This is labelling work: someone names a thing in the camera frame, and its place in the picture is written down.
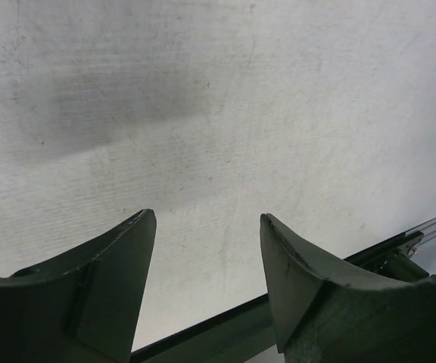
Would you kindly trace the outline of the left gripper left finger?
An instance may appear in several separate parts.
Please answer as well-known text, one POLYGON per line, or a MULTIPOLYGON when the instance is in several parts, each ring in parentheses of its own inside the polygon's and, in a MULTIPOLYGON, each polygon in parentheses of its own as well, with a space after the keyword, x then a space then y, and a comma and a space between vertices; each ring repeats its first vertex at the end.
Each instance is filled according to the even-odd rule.
POLYGON ((0 277, 0 362, 128 362, 156 228, 144 209, 0 277))

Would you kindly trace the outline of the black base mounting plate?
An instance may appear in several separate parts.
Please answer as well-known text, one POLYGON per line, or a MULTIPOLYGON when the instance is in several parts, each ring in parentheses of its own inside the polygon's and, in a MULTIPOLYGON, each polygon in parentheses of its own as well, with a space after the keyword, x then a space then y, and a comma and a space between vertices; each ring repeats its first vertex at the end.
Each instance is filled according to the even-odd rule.
MULTIPOLYGON (((345 260, 396 279, 428 273, 410 260, 425 234, 393 236, 345 260)), ((131 354, 131 362, 245 362, 276 344, 269 297, 264 294, 131 354)))

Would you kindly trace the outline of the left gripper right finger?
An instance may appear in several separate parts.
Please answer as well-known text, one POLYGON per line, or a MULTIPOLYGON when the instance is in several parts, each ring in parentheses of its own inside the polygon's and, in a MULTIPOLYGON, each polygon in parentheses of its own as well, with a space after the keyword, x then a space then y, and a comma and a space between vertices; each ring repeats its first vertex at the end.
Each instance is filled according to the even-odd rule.
POLYGON ((436 274, 354 265, 260 218, 277 349, 287 362, 436 362, 436 274))

